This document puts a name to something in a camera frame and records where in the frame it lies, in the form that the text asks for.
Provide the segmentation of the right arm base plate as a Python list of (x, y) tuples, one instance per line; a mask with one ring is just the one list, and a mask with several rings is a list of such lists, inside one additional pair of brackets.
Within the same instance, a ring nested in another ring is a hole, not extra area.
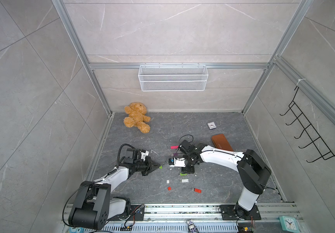
[(261, 215), (256, 205), (250, 211), (243, 209), (238, 204), (220, 205), (219, 212), (223, 220), (261, 220)]

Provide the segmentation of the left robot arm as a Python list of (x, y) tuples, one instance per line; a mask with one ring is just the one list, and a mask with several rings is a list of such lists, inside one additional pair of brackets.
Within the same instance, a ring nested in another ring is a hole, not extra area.
[(75, 199), (68, 220), (65, 220), (62, 212), (64, 225), (100, 231), (115, 216), (128, 220), (132, 216), (130, 199), (111, 198), (111, 193), (134, 173), (147, 176), (160, 166), (149, 156), (149, 151), (122, 144), (116, 166), (99, 179), (82, 182), (71, 195)]

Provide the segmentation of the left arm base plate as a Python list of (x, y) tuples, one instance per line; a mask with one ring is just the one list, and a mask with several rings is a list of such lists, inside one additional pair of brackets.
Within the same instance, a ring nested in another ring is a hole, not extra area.
[(129, 209), (126, 210), (121, 215), (112, 217), (112, 221), (143, 221), (145, 214), (145, 204), (131, 205)]

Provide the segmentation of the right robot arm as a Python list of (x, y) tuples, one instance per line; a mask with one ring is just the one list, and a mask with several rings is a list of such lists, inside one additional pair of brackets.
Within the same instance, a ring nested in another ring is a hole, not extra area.
[(181, 156), (170, 158), (168, 164), (181, 168), (184, 174), (194, 174), (195, 166), (201, 163), (221, 165), (239, 173), (243, 189), (234, 208), (239, 217), (248, 215), (259, 196), (268, 188), (271, 169), (253, 150), (234, 152), (202, 143), (195, 146), (186, 140), (178, 146), (178, 150)]

